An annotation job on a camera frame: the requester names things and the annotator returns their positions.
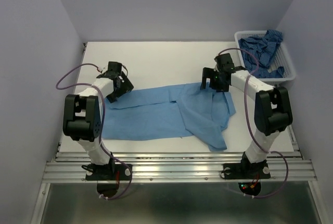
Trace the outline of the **light blue long sleeve shirt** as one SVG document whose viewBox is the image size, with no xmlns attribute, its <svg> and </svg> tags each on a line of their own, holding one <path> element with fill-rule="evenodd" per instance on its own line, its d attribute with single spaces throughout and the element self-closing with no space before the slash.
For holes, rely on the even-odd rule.
<svg viewBox="0 0 333 224">
<path fill-rule="evenodd" d="M 200 83 L 133 90 L 105 101 L 104 139 L 147 141 L 195 136 L 211 151 L 224 151 L 223 131 L 236 110 L 229 92 Z"/>
</svg>

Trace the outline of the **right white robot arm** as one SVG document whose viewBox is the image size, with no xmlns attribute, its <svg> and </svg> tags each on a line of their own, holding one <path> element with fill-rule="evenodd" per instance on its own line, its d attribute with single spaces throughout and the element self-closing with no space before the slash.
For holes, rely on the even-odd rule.
<svg viewBox="0 0 333 224">
<path fill-rule="evenodd" d="M 254 100 L 255 132 L 251 144 L 239 163 L 225 163 L 221 177 L 234 179 L 269 179 L 271 177 L 267 156 L 279 134 L 293 121 L 288 91 L 274 87 L 253 76 L 243 66 L 235 66 L 229 53 L 215 57 L 214 68 L 202 70 L 201 89 L 207 86 L 217 92 L 227 92 L 230 86 L 243 91 L 244 98 Z"/>
</svg>

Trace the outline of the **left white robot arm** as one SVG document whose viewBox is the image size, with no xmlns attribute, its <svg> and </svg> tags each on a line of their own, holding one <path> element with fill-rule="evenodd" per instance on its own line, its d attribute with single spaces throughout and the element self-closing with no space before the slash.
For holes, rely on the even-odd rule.
<svg viewBox="0 0 333 224">
<path fill-rule="evenodd" d="M 85 90 L 65 97 L 63 133 L 79 143 L 90 159 L 83 165 L 87 181 L 131 181 L 132 166 L 114 157 L 102 141 L 106 102 L 116 102 L 134 87 L 127 77 L 127 68 L 116 61 L 108 62 Z"/>
</svg>

